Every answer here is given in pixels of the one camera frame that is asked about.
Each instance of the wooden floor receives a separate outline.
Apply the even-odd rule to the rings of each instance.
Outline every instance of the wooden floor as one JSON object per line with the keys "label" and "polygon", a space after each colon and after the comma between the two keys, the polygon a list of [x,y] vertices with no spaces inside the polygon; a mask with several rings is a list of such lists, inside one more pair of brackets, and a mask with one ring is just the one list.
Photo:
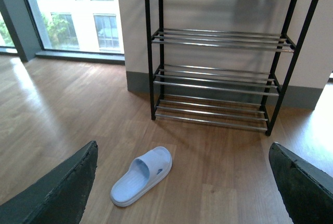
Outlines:
{"label": "wooden floor", "polygon": [[[0,57],[0,204],[90,140],[98,168],[81,223],[292,223],[268,163],[279,142],[333,176],[333,86],[317,108],[282,108],[270,137],[158,119],[147,94],[126,89],[125,67]],[[127,208],[112,185],[155,146],[173,156],[169,175]]]}

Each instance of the glass window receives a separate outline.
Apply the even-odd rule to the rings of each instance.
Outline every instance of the glass window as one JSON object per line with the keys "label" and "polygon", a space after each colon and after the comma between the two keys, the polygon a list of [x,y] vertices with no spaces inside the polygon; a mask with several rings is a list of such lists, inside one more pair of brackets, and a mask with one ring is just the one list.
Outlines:
{"label": "glass window", "polygon": [[28,1],[44,49],[124,53],[118,0]]}
{"label": "glass window", "polygon": [[95,15],[96,31],[100,49],[119,48],[116,16]]}
{"label": "glass window", "polygon": [[78,38],[70,14],[51,13],[52,17],[43,15],[47,33],[54,49],[79,49]]}
{"label": "glass window", "polygon": [[3,47],[14,47],[14,43],[10,37],[8,29],[0,13],[0,46]]}

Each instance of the white wall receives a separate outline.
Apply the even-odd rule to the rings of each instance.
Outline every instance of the white wall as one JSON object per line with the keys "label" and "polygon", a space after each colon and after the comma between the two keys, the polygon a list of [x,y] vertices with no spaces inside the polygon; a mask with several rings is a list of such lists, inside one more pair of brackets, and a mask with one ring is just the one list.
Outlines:
{"label": "white wall", "polygon": [[[165,27],[252,32],[281,31],[290,0],[165,0]],[[151,0],[152,32],[157,29],[157,0]],[[310,0],[299,0],[289,29],[297,36]],[[126,70],[148,73],[144,0],[119,0]],[[323,88],[333,70],[333,7],[320,0],[290,85]],[[166,60],[178,64],[269,70],[274,53],[210,48],[166,47]],[[282,79],[291,58],[282,55]]]}

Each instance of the black metal frame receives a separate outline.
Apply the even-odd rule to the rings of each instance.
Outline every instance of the black metal frame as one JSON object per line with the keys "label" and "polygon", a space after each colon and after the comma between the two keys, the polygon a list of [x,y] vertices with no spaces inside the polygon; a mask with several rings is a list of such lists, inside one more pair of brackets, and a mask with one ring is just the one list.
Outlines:
{"label": "black metal frame", "polygon": [[[159,6],[159,29],[154,33],[151,34],[151,24],[150,24],[150,0],[145,0],[145,5],[146,5],[146,30],[147,30],[147,49],[148,49],[148,68],[149,68],[149,88],[150,88],[150,110],[151,110],[151,118],[152,120],[155,120],[156,115],[157,116],[164,116],[168,118],[175,118],[175,119],[183,119],[183,120],[190,120],[194,122],[205,122],[205,123],[217,123],[217,124],[222,124],[222,125],[227,125],[230,127],[241,127],[241,128],[250,128],[250,129],[257,129],[257,130],[265,130],[265,134],[267,136],[271,135],[273,126],[275,124],[278,112],[281,108],[284,96],[286,94],[293,70],[295,68],[297,59],[299,57],[302,45],[304,43],[307,31],[309,29],[312,17],[314,15],[318,0],[312,0],[309,6],[308,13],[306,15],[302,30],[300,32],[299,38],[297,40],[297,43],[295,44],[288,36],[288,29],[290,26],[291,18],[296,6],[297,0],[291,0],[289,4],[289,9],[286,15],[286,19],[281,31],[281,34],[263,34],[263,33],[247,33],[247,32],[222,32],[222,31],[197,31],[197,30],[175,30],[175,29],[165,29],[164,28],[164,20],[163,20],[163,0],[159,0],[158,6]],[[190,36],[191,38],[182,38],[182,35],[185,36]],[[204,36],[207,39],[198,39],[198,37]],[[267,37],[263,42],[258,42],[258,39],[263,39],[264,37]],[[214,89],[214,90],[227,90],[228,89],[221,89],[221,88],[215,88],[215,87],[210,87],[210,86],[204,86],[201,85],[201,82],[213,82],[217,83],[220,80],[207,80],[207,79],[196,79],[196,78],[185,78],[182,76],[166,76],[164,72],[166,71],[165,66],[166,64],[164,63],[164,45],[165,44],[187,44],[187,45],[199,45],[199,46],[210,46],[210,47],[222,47],[222,48],[236,48],[236,49],[259,49],[263,51],[272,51],[271,48],[267,48],[267,46],[271,46],[273,43],[272,38],[276,42],[275,50],[275,56],[273,59],[273,63],[271,66],[271,70],[268,75],[268,79],[266,82],[266,87],[264,89],[264,92],[248,92],[249,94],[260,94],[262,95],[262,100],[261,104],[257,105],[259,107],[259,112],[263,114],[266,122],[267,128],[261,128],[261,127],[251,127],[251,126],[244,126],[244,125],[237,125],[237,124],[230,124],[230,123],[220,123],[220,122],[215,122],[215,121],[206,121],[206,120],[198,120],[198,119],[190,119],[190,118],[183,118],[183,117],[173,117],[173,116],[168,116],[168,115],[161,115],[161,114],[156,114],[156,111],[158,108],[166,108],[171,111],[183,111],[186,113],[197,113],[199,112],[200,114],[212,114],[212,113],[207,113],[207,112],[202,112],[202,111],[196,111],[196,110],[186,110],[186,109],[179,109],[179,108],[167,108],[167,107],[161,107],[159,106],[161,102],[168,101],[164,100],[164,86],[165,85],[170,85],[170,86],[187,86],[190,88],[199,88],[199,89]],[[154,72],[153,71],[153,66],[152,66],[152,44],[157,43],[160,46],[160,65],[157,68],[157,70]],[[281,52],[289,52],[292,53],[292,59],[288,68],[288,71],[285,76],[284,83],[282,85],[279,84],[276,76],[275,76],[275,71],[279,62],[280,54]],[[212,68],[205,68],[205,67],[192,67],[195,69],[209,69],[209,70],[218,70],[218,72],[222,71],[227,71],[227,72],[239,72],[237,70],[219,70],[219,69],[212,69]],[[182,72],[182,73],[187,73],[188,71],[170,71],[171,74],[175,72]],[[196,74],[205,74],[205,75],[211,75],[211,76],[223,76],[220,74],[216,73],[200,73],[200,72],[191,72],[191,73],[196,73]],[[199,85],[188,85],[188,84],[181,84],[181,83],[170,83],[170,82],[165,82],[164,78],[174,78],[174,79],[183,79],[183,80],[196,80],[199,82]],[[160,95],[155,103],[155,96],[154,96],[154,83],[160,85]],[[277,91],[278,94],[278,100],[274,109],[274,112],[272,114],[272,117],[269,118],[268,112],[266,109],[266,102],[267,98],[269,95],[272,93],[270,90],[274,87]],[[240,93],[246,93],[244,90],[239,90],[238,92]],[[198,105],[194,103],[180,103],[180,102],[174,102],[176,104],[192,104],[192,105]]]}

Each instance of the metal shoe rack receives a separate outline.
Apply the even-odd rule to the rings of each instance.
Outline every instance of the metal shoe rack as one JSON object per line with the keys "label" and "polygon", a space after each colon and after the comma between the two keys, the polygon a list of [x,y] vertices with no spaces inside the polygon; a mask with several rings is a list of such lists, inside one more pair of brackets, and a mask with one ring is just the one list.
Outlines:
{"label": "metal shoe rack", "polygon": [[[166,117],[181,121],[254,129],[265,131],[267,136],[271,135],[318,0],[311,1],[299,38],[297,41],[293,41],[287,33],[296,3],[297,0],[290,0],[281,33],[267,34],[165,28],[163,0],[158,0],[159,28],[152,34],[150,0],[145,0],[152,120],[155,120],[156,117]],[[153,70],[152,64],[153,44],[158,44],[160,48],[160,62],[157,70]],[[197,67],[191,64],[173,65],[164,60],[166,45],[246,49],[249,51],[274,52],[275,54],[270,71],[253,72]],[[284,82],[280,84],[275,76],[275,71],[282,52],[290,53],[292,58]],[[158,96],[154,93],[154,84],[159,85]],[[260,96],[261,103],[243,103],[218,98],[165,93],[170,87],[181,90],[205,90],[215,94],[256,95]],[[271,115],[266,109],[269,96],[277,98],[277,103]]]}

